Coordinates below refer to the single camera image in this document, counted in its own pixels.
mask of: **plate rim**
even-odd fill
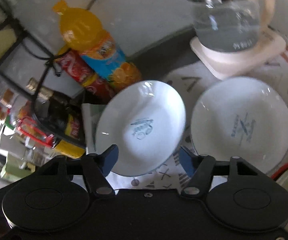
[[[166,158],[165,161],[163,161],[161,164],[159,164],[156,168],[154,168],[154,169],[152,169],[152,170],[150,170],[150,171],[147,171],[147,172],[145,172],[145,173],[139,174],[139,175],[122,175],[122,174],[119,174],[119,173],[117,173],[117,172],[114,172],[114,171],[113,171],[113,168],[114,168],[114,167],[113,167],[112,170],[111,170],[111,172],[112,172],[112,173],[115,173],[115,174],[117,174],[117,175],[119,175],[119,176],[122,176],[122,177],[127,177],[127,178],[139,177],[139,176],[143,176],[143,175],[146,175],[146,174],[148,174],[148,173],[151,173],[151,172],[157,170],[158,168],[160,168],[165,162],[167,162],[167,161],[169,160],[169,158],[174,154],[174,152],[176,151],[176,149],[177,149],[178,146],[180,145],[181,140],[182,140],[182,137],[183,137],[183,134],[184,134],[184,131],[185,131],[185,127],[186,127],[186,122],[187,122],[187,120],[186,120],[186,107],[185,107],[183,98],[182,98],[181,95],[177,92],[177,90],[176,90],[175,88],[173,88],[171,85],[169,85],[169,84],[167,84],[166,82],[163,82],[163,81],[159,81],[159,80],[143,80],[143,81],[140,81],[140,82],[137,82],[137,83],[135,83],[135,84],[132,84],[132,85],[128,86],[127,88],[121,90],[121,91],[120,91],[118,94],[116,94],[116,96],[113,97],[112,100],[109,101],[109,103],[106,105],[104,111],[102,112],[102,114],[101,114],[101,116],[100,116],[100,119],[99,119],[99,121],[98,121],[98,123],[97,123],[97,126],[96,126],[96,131],[95,131],[95,143],[94,143],[94,144],[95,144],[95,148],[97,148],[97,147],[96,147],[96,141],[97,141],[96,138],[97,138],[97,136],[98,136],[97,134],[98,134],[99,123],[100,123],[100,121],[102,120],[102,116],[103,116],[104,112],[106,111],[106,109],[108,108],[108,106],[109,106],[114,100],[117,100],[116,98],[118,97],[119,94],[123,93],[124,91],[126,91],[126,90],[128,90],[128,89],[130,89],[130,88],[132,88],[132,87],[138,86],[140,83],[144,83],[144,82],[162,83],[163,85],[167,85],[168,87],[170,87],[172,90],[174,90],[174,91],[179,95],[179,97],[180,97],[180,99],[181,99],[181,100],[180,100],[180,101],[181,101],[181,105],[183,106],[183,109],[184,109],[184,113],[183,113],[183,116],[184,116],[183,128],[182,128],[182,131],[181,131],[181,133],[180,133],[177,146],[174,148],[173,152]]]
[[[215,84],[215,85],[212,85],[211,87],[209,87],[208,89],[206,89],[206,90],[199,96],[199,98],[197,99],[197,101],[196,101],[196,103],[195,103],[195,105],[194,105],[194,107],[193,107],[192,117],[191,117],[191,125],[192,125],[192,120],[193,120],[195,108],[196,108],[197,104],[200,102],[200,100],[202,99],[202,97],[203,97],[209,90],[213,89],[214,87],[220,86],[220,85],[222,85],[222,84],[225,83],[225,82],[229,82],[229,81],[231,81],[231,80],[236,80],[236,79],[241,79],[241,80],[243,80],[243,79],[244,79],[244,80],[245,80],[245,79],[253,80],[253,81],[257,81],[258,83],[262,83],[262,84],[268,86],[272,91],[274,91],[276,94],[279,95],[279,97],[281,98],[282,102],[283,102],[284,105],[286,106],[287,113],[288,113],[287,104],[285,103],[285,101],[283,100],[283,98],[281,97],[281,95],[280,95],[273,87],[271,87],[271,86],[268,85],[267,83],[265,83],[265,82],[263,82],[262,80],[259,80],[259,79],[257,79],[257,78],[248,77],[248,76],[238,76],[238,77],[227,78],[227,79],[225,79],[225,80],[223,80],[223,81],[218,82],[218,83]],[[193,148],[194,148],[195,152],[196,152],[197,154],[199,154],[198,151],[196,150],[195,145],[194,145],[194,140],[193,140],[193,136],[192,136],[192,126],[191,126],[191,128],[190,128],[190,138],[191,138],[192,145],[193,145]],[[283,154],[282,158],[274,165],[273,168],[267,170],[267,171],[264,172],[264,173],[265,173],[265,174],[269,174],[271,171],[273,171],[273,170],[283,161],[283,159],[285,158],[287,152],[288,152],[288,145],[287,145],[287,149],[286,149],[285,153]]]

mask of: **electric kettle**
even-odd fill
[[[188,1],[197,35],[191,48],[217,78],[243,74],[285,50],[268,28],[275,0]]]

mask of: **screw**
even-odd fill
[[[152,193],[149,193],[149,192],[147,192],[147,193],[145,193],[145,194],[144,194],[144,197],[153,197],[153,194],[152,194]]]
[[[188,195],[197,195],[200,193],[200,190],[197,187],[187,187],[184,189],[184,192]]]
[[[112,189],[109,187],[99,187],[96,192],[101,195],[108,195],[111,194]]]

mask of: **orange juice bottle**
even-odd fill
[[[111,86],[120,91],[141,80],[137,67],[125,55],[100,20],[90,11],[70,8],[60,0],[53,10],[60,15],[60,32],[66,44]]]

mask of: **black circular disc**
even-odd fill
[[[78,220],[89,201],[82,187],[60,176],[34,176],[7,192],[2,208],[9,222],[22,229],[56,231]]]
[[[217,219],[241,230],[270,230],[288,220],[288,192],[259,176],[238,176],[218,185],[206,205]]]

